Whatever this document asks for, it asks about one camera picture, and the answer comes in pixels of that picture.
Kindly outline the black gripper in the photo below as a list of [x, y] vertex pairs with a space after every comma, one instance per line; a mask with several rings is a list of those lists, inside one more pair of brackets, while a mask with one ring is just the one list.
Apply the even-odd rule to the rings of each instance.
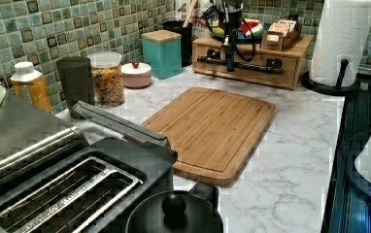
[[225, 54], [226, 70], [234, 71], [234, 54], [236, 52], [237, 30], [241, 26], [243, 0], [221, 0], [223, 20], [220, 27], [224, 35], [221, 43], [222, 51]]

